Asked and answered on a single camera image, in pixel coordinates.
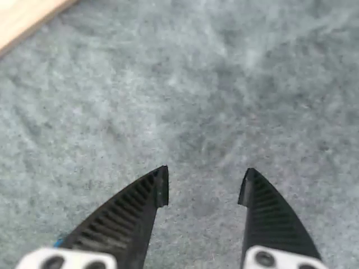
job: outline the black plastic tip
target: black plastic tip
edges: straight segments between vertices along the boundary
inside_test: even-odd
[[[118,268],[144,265],[157,209],[168,205],[168,168],[134,181],[83,221],[60,245],[114,255]]]
[[[246,251],[254,245],[321,260],[296,213],[282,195],[254,168],[249,168],[245,174],[238,204],[248,208],[242,262]]]

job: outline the gray carpet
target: gray carpet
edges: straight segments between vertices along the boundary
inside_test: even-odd
[[[238,268],[249,166],[359,267],[357,0],[83,0],[0,83],[0,268],[163,164],[146,268]]]

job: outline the screw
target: screw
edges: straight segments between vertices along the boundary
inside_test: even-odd
[[[316,269],[316,268],[312,265],[300,265],[299,269]]]
[[[106,269],[106,265],[103,262],[92,262],[86,266],[86,269]]]
[[[274,257],[265,251],[260,251],[256,254],[256,261],[262,266],[273,267],[275,265]]]
[[[61,256],[54,256],[47,259],[42,265],[42,269],[60,269],[64,263],[64,259]]]

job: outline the blue wire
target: blue wire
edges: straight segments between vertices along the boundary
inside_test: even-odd
[[[56,241],[56,243],[54,244],[54,247],[55,247],[55,248],[58,248],[58,247],[62,244],[62,242],[63,242],[63,239],[58,239],[58,240]]]

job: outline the wooden floor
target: wooden floor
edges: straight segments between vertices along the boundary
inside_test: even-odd
[[[77,0],[0,0],[0,56]]]

